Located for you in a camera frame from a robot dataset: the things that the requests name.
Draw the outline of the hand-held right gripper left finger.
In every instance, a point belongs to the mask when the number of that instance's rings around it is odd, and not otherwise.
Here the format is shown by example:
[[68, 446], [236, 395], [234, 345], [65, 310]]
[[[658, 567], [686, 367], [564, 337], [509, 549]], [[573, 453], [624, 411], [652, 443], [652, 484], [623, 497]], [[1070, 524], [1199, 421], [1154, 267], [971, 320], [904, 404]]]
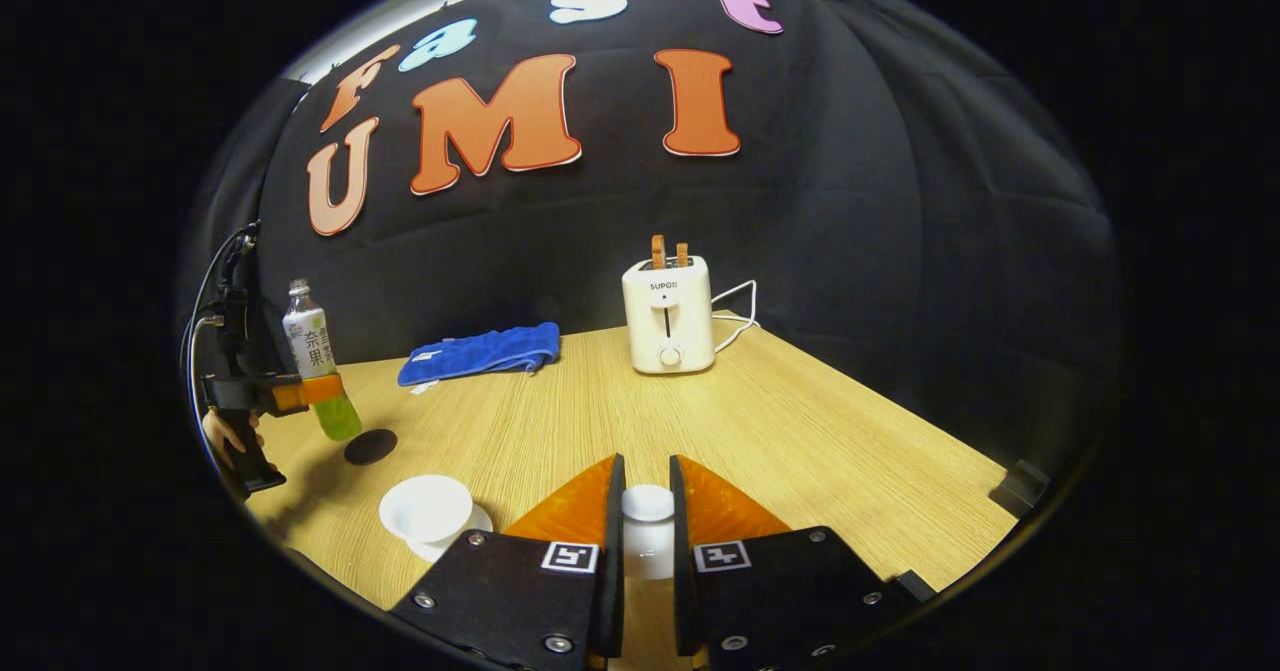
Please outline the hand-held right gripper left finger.
[[503, 533], [462, 531], [390, 616], [484, 668], [608, 668], [625, 639], [625, 487], [612, 455]]

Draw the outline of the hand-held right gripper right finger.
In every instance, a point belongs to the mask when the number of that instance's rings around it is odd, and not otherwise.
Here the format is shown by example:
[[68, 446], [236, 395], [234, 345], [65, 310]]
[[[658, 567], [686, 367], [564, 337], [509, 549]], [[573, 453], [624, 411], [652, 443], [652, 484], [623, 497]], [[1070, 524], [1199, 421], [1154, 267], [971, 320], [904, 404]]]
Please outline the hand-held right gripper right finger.
[[794, 529], [704, 465], [669, 460], [673, 622], [695, 670], [831, 670], [928, 602], [884, 579], [836, 530]]

